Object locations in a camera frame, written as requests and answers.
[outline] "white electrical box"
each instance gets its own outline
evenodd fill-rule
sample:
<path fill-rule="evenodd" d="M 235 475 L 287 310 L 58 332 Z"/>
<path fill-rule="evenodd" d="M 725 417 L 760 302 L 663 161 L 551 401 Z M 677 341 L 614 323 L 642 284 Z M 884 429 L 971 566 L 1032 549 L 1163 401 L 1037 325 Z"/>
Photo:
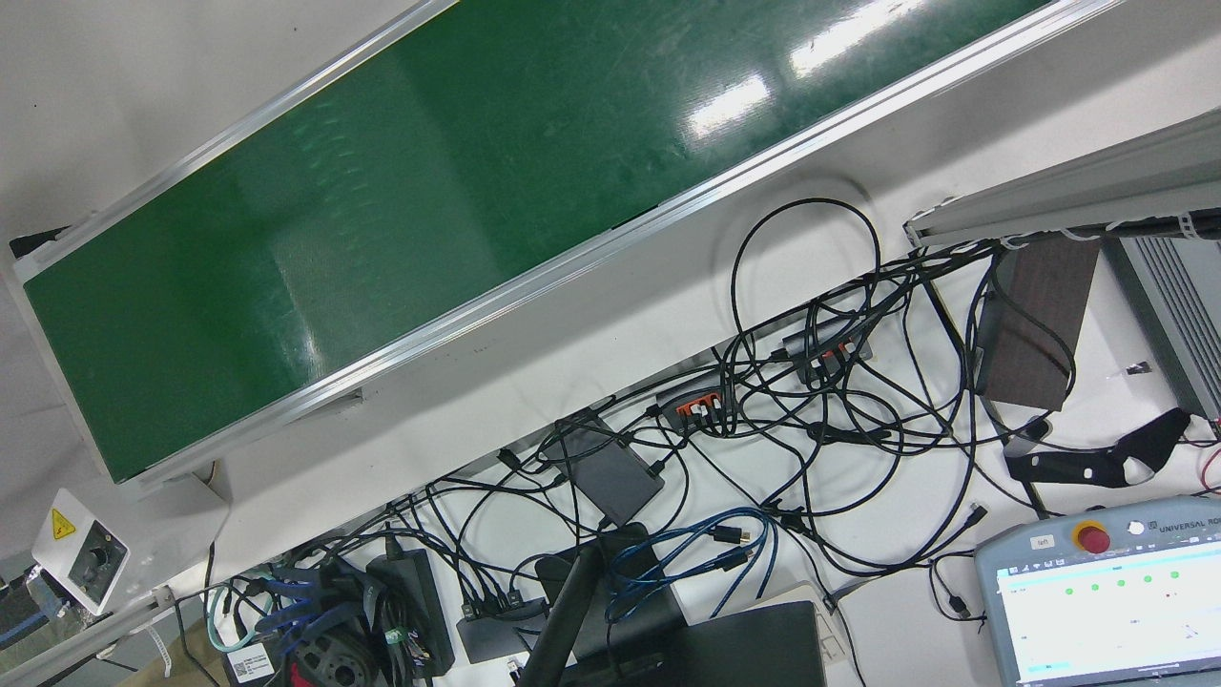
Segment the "white electrical box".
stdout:
<path fill-rule="evenodd" d="M 188 476 L 129 502 L 106 478 L 60 489 L 34 560 L 89 613 L 143 597 L 204 560 L 228 504 Z"/>

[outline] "touchscreen display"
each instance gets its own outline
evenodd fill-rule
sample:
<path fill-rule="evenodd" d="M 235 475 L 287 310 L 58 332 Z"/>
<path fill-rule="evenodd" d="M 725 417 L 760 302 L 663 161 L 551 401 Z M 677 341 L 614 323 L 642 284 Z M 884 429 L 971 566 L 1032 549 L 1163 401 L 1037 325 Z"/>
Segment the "touchscreen display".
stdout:
<path fill-rule="evenodd" d="M 1140 549 L 996 572 L 1018 685 L 1104 685 L 1221 667 L 1221 541 Z"/>

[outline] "tag label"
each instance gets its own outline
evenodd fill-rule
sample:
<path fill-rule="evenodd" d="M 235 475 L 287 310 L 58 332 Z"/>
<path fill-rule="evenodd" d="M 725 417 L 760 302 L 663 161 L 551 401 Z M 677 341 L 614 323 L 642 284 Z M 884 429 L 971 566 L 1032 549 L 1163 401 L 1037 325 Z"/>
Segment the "tag label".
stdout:
<path fill-rule="evenodd" d="M 261 643 L 230 653 L 228 660 L 238 682 L 249 682 L 276 672 L 267 658 L 267 649 Z"/>
<path fill-rule="evenodd" d="M 51 537 L 59 542 L 72 534 L 76 534 L 76 526 L 63 517 L 59 509 L 51 509 Z"/>

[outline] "green conveyor belt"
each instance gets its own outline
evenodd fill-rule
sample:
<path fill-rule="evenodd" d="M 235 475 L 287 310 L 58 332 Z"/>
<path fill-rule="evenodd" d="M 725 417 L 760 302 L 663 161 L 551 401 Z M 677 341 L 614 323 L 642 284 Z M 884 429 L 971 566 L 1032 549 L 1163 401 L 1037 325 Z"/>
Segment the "green conveyor belt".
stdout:
<path fill-rule="evenodd" d="M 1039 5 L 464 0 L 26 288 L 121 482 Z"/>

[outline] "blue cable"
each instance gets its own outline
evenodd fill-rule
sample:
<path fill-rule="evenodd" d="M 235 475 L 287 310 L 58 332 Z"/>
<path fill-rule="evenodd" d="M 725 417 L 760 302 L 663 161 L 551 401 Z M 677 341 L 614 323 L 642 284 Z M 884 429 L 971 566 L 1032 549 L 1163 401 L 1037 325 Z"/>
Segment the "blue cable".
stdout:
<path fill-rule="evenodd" d="M 673 575 L 665 574 L 665 567 L 673 564 L 684 552 L 686 552 L 695 542 L 701 537 L 711 533 L 713 528 L 720 526 L 725 521 L 733 519 L 750 519 L 755 520 L 761 525 L 762 533 L 758 538 L 753 539 L 748 544 L 741 544 L 713 556 L 712 559 L 703 561 L 701 564 L 694 565 L 681 572 Z M 621 571 L 624 566 L 632 560 L 634 556 L 639 555 L 641 552 L 651 549 L 653 545 L 662 542 L 669 542 L 672 539 L 684 538 L 685 539 L 674 548 L 673 552 L 663 556 L 657 561 L 657 565 L 650 567 L 647 571 L 637 575 L 629 576 L 624 575 Z M 741 554 L 747 554 L 748 559 L 742 564 L 742 570 L 735 576 L 733 583 L 730 583 L 729 589 L 722 597 L 720 603 L 713 609 L 709 617 L 716 617 L 729 598 L 734 594 L 737 587 L 742 583 L 751 570 L 758 564 L 759 558 L 764 548 L 769 549 L 767 570 L 763 575 L 763 580 L 759 584 L 758 592 L 756 593 L 756 599 L 763 597 L 767 584 L 772 578 L 772 572 L 775 569 L 775 561 L 778 555 L 778 542 L 779 534 L 777 533 L 777 525 L 772 517 L 761 511 L 759 509 L 751 506 L 741 506 L 736 509 L 730 509 L 722 514 L 717 514 L 708 519 L 705 519 L 695 525 L 668 530 L 653 534 L 652 537 L 645 539 L 640 544 L 634 544 L 620 552 L 614 559 L 610 560 L 608 565 L 608 575 L 610 580 L 618 584 L 617 591 L 612 593 L 610 604 L 607 605 L 604 611 L 604 617 L 608 624 L 620 622 L 631 617 L 636 609 L 643 605 L 650 598 L 652 598 L 658 592 L 662 592 L 674 582 L 679 580 L 687 580 L 696 577 L 714 570 L 720 570 L 720 566 L 728 561 L 731 561 Z M 628 606 L 623 613 L 618 613 L 623 606 Z"/>

